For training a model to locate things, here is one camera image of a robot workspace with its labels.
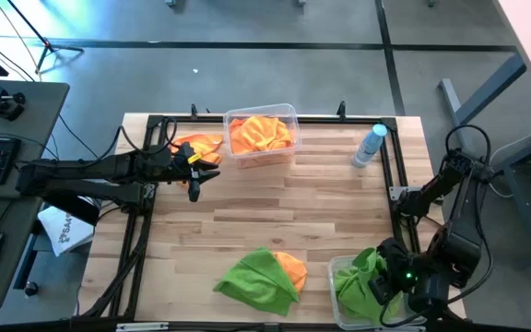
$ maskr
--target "gray desk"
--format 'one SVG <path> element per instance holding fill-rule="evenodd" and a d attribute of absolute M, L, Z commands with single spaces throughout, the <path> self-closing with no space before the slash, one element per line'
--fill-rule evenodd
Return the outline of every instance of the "gray desk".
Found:
<path fill-rule="evenodd" d="M 0 118 L 0 133 L 9 133 L 32 138 L 46 144 L 53 131 L 56 118 L 63 107 L 69 86 L 65 83 L 33 83 L 0 81 L 0 87 L 9 93 L 22 92 L 26 95 L 26 110 L 14 122 Z M 33 160 L 41 156 L 43 148 L 22 142 L 18 157 Z M 12 170 L 6 185 L 14 185 L 18 171 Z M 0 216 L 9 199 L 0 199 Z M 18 261 L 32 230 L 41 200 L 21 198 L 17 200 L 2 221 L 0 231 L 6 234 L 6 243 L 0 261 L 0 307 L 6 297 Z"/>

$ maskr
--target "plastic bottle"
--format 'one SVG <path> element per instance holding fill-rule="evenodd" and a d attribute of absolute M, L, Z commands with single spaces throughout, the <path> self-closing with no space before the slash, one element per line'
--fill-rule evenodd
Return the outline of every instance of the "plastic bottle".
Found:
<path fill-rule="evenodd" d="M 372 131 L 361 142 L 358 151 L 356 151 L 356 154 L 351 159 L 351 164 L 357 168 L 366 167 L 376 151 L 383 144 L 383 139 L 387 132 L 388 130 L 386 130 L 384 124 L 375 124 L 372 127 Z"/>

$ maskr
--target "green towel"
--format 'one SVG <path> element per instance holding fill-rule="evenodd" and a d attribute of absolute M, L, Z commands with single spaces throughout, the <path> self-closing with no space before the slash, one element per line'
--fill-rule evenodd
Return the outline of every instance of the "green towel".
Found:
<path fill-rule="evenodd" d="M 257 310 L 287 315 L 299 294 L 288 274 L 266 248 L 248 254 L 222 277 L 213 291 L 220 291 Z"/>
<path fill-rule="evenodd" d="M 352 262 L 352 267 L 342 268 L 334 275 L 337 300 L 344 308 L 344 314 L 350 318 L 368 318 L 380 325 L 380 312 L 383 307 L 378 304 L 368 287 L 368 280 L 375 279 L 379 270 L 386 268 L 384 258 L 376 253 L 375 248 L 362 251 Z M 403 300 L 399 292 L 390 301 L 384 319 L 395 316 Z"/>

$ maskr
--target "gray floor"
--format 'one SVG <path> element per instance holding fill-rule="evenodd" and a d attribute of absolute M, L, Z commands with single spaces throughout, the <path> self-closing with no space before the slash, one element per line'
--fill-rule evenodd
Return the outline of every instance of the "gray floor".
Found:
<path fill-rule="evenodd" d="M 49 37 L 108 41 L 381 42 L 372 0 L 187 0 L 172 11 L 161 0 L 18 2 Z M 508 45 L 513 36 L 486 0 L 384 0 L 393 43 Z M 13 35 L 1 20 L 0 35 Z M 30 31 L 21 28 L 23 34 Z M 16 40 L 0 38 L 2 50 L 25 68 L 31 61 Z M 39 54 L 39 49 L 32 52 Z M 289 102 L 300 113 L 334 113 L 344 100 L 351 114 L 395 114 L 382 51 L 86 49 L 47 58 L 45 81 L 71 86 L 63 116 L 96 151 L 107 148 L 126 112 L 189 112 L 195 103 L 213 113 Z M 436 89 L 448 77 L 461 101 L 502 64 L 509 53 L 395 52 L 396 73 L 407 115 L 420 116 L 431 162 L 437 170 L 443 138 L 452 128 Z M 531 133 L 531 74 L 518 79 L 473 124 L 498 148 Z M 88 153 L 61 124 L 54 129 L 63 158 Z M 506 150 L 499 158 L 517 148 Z M 504 182 L 499 184 L 505 190 Z M 512 200 L 488 194 L 485 232 L 495 257 L 490 280 L 464 299 L 468 317 L 483 324 L 531 327 L 531 259 L 525 229 Z M 79 254 L 39 255 L 30 279 L 37 298 L 11 290 L 0 324 L 71 315 L 86 259 Z M 481 275 L 480 269 L 474 280 Z"/>

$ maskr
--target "clear plastic container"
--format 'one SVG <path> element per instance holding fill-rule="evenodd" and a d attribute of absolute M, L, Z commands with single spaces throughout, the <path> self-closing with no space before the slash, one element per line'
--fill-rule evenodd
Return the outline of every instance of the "clear plastic container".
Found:
<path fill-rule="evenodd" d="M 233 153 L 230 147 L 230 123 L 232 123 L 234 119 L 247 119 L 254 115 L 276 117 L 279 121 L 286 124 L 286 127 L 290 131 L 292 147 L 243 154 Z M 301 148 L 301 130 L 299 129 L 296 111 L 290 104 L 268 105 L 240 110 L 231 110 L 225 113 L 223 120 L 227 153 L 230 157 L 237 161 L 237 166 L 239 168 L 250 168 L 292 162 L 294 151 Z"/>
<path fill-rule="evenodd" d="M 333 276 L 336 274 L 336 272 L 339 269 L 351 267 L 351 262 L 353 262 L 355 258 L 356 258 L 355 255 L 335 257 L 335 258 L 332 258 L 331 261 L 329 261 L 329 265 L 327 266 L 327 269 L 328 269 L 327 276 L 329 277 L 329 290 L 331 291 L 331 302 L 333 304 L 333 317 L 336 319 L 337 325 L 343 328 L 344 330 L 372 329 L 376 327 L 385 328 L 382 326 L 377 326 L 374 322 L 372 322 L 369 319 L 349 318 L 343 314 L 343 306 L 337 300 L 336 285 L 335 285 Z M 399 313 L 395 317 L 386 318 L 385 323 L 397 323 L 407 317 L 410 317 L 413 314 L 415 313 L 408 308 L 407 294 L 405 294 L 405 296 L 403 297 L 403 303 L 401 304 Z M 419 324 L 425 323 L 425 320 L 426 320 L 425 317 L 421 316 L 418 319 L 413 320 L 409 324 L 400 326 L 398 330 L 406 330 L 406 331 L 424 330 L 425 327 L 419 326 Z"/>

